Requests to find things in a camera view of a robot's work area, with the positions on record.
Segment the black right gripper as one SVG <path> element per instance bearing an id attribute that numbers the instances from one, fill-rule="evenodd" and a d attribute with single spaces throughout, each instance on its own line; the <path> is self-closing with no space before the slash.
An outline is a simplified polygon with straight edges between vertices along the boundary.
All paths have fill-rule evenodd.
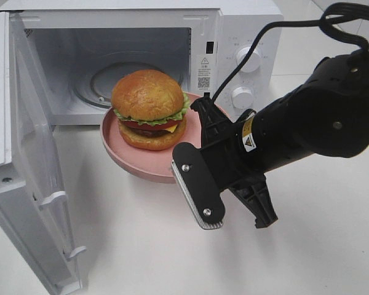
<path id="1" fill-rule="evenodd" d="M 257 229 L 278 220 L 264 173 L 250 166 L 242 141 L 244 121 L 231 122 L 209 96 L 196 99 L 190 108 L 198 113 L 201 149 L 220 191 L 229 189 L 255 216 Z"/>

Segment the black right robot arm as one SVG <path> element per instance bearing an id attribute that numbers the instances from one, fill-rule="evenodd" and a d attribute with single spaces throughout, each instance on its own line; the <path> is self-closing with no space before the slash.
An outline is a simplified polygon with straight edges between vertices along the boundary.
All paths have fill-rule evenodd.
<path id="1" fill-rule="evenodd" d="M 209 98 L 191 107 L 201 122 L 201 147 L 179 144 L 173 158 L 197 222 L 220 227 L 220 194 L 229 190 L 265 228 L 277 220 L 266 172 L 311 154 L 350 158 L 369 145 L 369 53 L 324 58 L 304 84 L 235 122 Z"/>

